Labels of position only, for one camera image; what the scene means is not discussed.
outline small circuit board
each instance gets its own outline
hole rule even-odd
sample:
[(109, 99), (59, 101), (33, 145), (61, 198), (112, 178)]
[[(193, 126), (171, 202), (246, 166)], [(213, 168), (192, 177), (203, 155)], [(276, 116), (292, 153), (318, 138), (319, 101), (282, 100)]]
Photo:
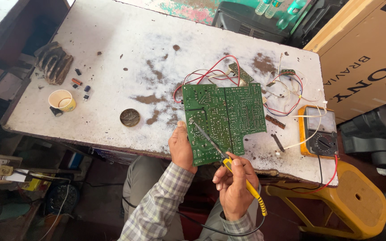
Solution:
[(294, 69), (282, 69), (281, 74), (282, 75), (295, 75), (296, 71), (294, 71)]
[(274, 125), (279, 126), (281, 129), (285, 129), (285, 124), (279, 122), (277, 119), (271, 117), (270, 115), (267, 114), (265, 118), (266, 120), (272, 122)]
[(242, 68), (239, 68), (239, 71), (241, 72), (241, 74), (238, 74), (238, 64), (237, 63), (231, 63), (229, 64), (229, 70), (230, 72), (233, 72), (235, 73), (236, 75), (238, 75), (242, 81), (244, 81), (244, 85), (240, 85), (240, 86), (246, 86), (247, 84), (251, 83), (254, 81), (253, 77), (251, 77), (247, 72), (245, 72), (244, 69)]
[(183, 85), (182, 90), (193, 166), (221, 160), (220, 154), (193, 121), (223, 152), (230, 151), (236, 155), (245, 154), (245, 135), (266, 131), (259, 83), (249, 83), (244, 87)]

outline left hand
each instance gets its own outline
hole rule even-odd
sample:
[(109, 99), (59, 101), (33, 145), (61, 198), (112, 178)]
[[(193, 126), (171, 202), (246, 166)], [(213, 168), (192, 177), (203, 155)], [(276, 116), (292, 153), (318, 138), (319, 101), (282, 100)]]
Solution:
[(197, 167), (193, 166), (193, 152), (190, 142), (187, 140), (187, 127), (184, 121), (177, 123), (178, 127), (168, 140), (172, 162), (177, 166), (196, 174)]

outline plaid shirt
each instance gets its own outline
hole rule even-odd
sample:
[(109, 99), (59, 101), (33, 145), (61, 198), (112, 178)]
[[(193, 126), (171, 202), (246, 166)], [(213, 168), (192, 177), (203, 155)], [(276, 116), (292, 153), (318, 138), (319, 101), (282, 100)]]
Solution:
[[(178, 206), (184, 200), (193, 177), (194, 174), (172, 162), (159, 182), (148, 191), (129, 216), (119, 240), (162, 240)], [(229, 233), (245, 233), (255, 229), (248, 213), (237, 221), (227, 221), (223, 218), (221, 221), (225, 231)], [(228, 236), (228, 240), (263, 240), (263, 234), (258, 230), (248, 236)]]

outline green bottle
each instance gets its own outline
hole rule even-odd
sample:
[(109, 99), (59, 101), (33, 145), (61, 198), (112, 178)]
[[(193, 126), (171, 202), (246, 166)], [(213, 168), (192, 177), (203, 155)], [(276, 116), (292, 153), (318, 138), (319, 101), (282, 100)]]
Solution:
[(291, 5), (287, 8), (287, 12), (278, 20), (276, 26), (279, 29), (285, 29), (288, 23), (300, 12), (303, 6), (306, 5), (307, 0), (294, 0)]

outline red wire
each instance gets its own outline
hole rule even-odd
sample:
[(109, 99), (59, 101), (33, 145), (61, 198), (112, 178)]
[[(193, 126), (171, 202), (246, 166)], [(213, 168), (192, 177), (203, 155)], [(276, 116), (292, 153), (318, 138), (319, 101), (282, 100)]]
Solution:
[[(223, 59), (225, 59), (225, 58), (227, 58), (227, 57), (232, 57), (232, 58), (235, 59), (235, 62), (236, 62), (236, 64), (238, 65), (238, 73), (240, 73), (241, 70), (239, 69), (238, 59), (236, 59), (236, 57), (233, 56), (233, 55), (226, 55), (226, 56), (224, 56), (223, 58), (221, 58), (219, 61), (217, 61), (217, 63), (215, 63), (215, 64), (214, 64), (214, 65), (213, 65), (213, 66), (212, 66), (205, 74), (199, 74), (199, 75), (202, 75), (202, 77), (198, 77), (198, 78), (196, 78), (196, 79), (194, 79), (194, 80), (191, 80), (191, 81), (189, 81), (189, 82), (187, 82), (187, 83), (190, 83), (190, 82), (193, 82), (193, 81), (199, 79), (199, 81), (196, 83), (196, 85), (198, 85), (198, 84), (202, 81), (202, 79), (205, 78), (205, 76), (209, 77), (207, 74), (209, 74), (209, 73), (211, 73), (211, 72), (213, 72), (213, 71), (220, 71), (220, 72), (222, 72), (223, 74), (225, 74), (223, 71), (221, 71), (221, 70), (219, 70), (219, 69), (216, 69), (216, 70), (212, 70), (212, 69), (213, 69), (218, 63), (220, 63), (220, 61), (222, 61)], [(236, 84), (235, 82), (233, 82), (232, 78), (228, 77), (228, 75), (226, 75), (226, 76), (227, 76), (227, 78), (225, 78), (225, 79), (230, 79), (230, 81), (231, 81), (233, 84), (237, 85), (237, 86), (240, 85), (240, 83), (241, 83), (241, 77), (240, 77), (239, 75), (238, 75), (238, 83), (237, 83), (237, 84)], [(187, 83), (184, 83), (184, 82), (183, 82), (182, 85), (178, 86), (178, 87), (175, 89), (174, 94), (172, 95), (172, 97), (174, 98), (174, 101), (175, 101), (176, 103), (181, 103), (181, 101), (177, 101), (177, 100), (175, 99), (175, 93), (177, 93), (177, 90), (178, 90), (179, 88), (181, 88), (181, 86), (183, 86), (183, 85), (185, 85), (185, 84), (187, 84)]]
[[(293, 73), (293, 72), (284, 72), (284, 74), (285, 74), (285, 73), (291, 73), (291, 74), (295, 75), (295, 76), (297, 77), (297, 79), (299, 79), (300, 84), (302, 85), (302, 89), (303, 89), (303, 83), (302, 83), (302, 80), (297, 76), (296, 73)], [(274, 81), (276, 80), (276, 78), (278, 78), (278, 77), (281, 76), (281, 75), (282, 75), (282, 73), (281, 73), (281, 74), (278, 74), (278, 76), (276, 76), (275, 79), (273, 79), (270, 83), (274, 82)], [(300, 102), (300, 98), (298, 99), (297, 103), (294, 104), (293, 107), (291, 107), (291, 109), (290, 109), (287, 113), (286, 113), (286, 112), (280, 112), (280, 111), (277, 111), (277, 110), (275, 110), (275, 109), (271, 109), (271, 108), (269, 108), (268, 106), (266, 106), (265, 104), (263, 104), (263, 105), (264, 105), (267, 109), (269, 109), (269, 110), (276, 111), (276, 112), (279, 112), (279, 113), (282, 113), (282, 114), (289, 114), (289, 113), (293, 110), (293, 108), (294, 108), (299, 102)]]
[(317, 190), (314, 190), (312, 192), (307, 192), (307, 193), (298, 192), (298, 191), (295, 191), (295, 190), (292, 190), (292, 191), (295, 192), (295, 193), (302, 193), (302, 194), (316, 193), (319, 190), (321, 190), (321, 189), (325, 188), (326, 186), (328, 186), (331, 183), (331, 181), (333, 181), (333, 178), (335, 178), (337, 171), (338, 171), (338, 157), (335, 155), (335, 172), (333, 173), (333, 177), (330, 179), (330, 181), (324, 187), (321, 187), (321, 188), (319, 188)]

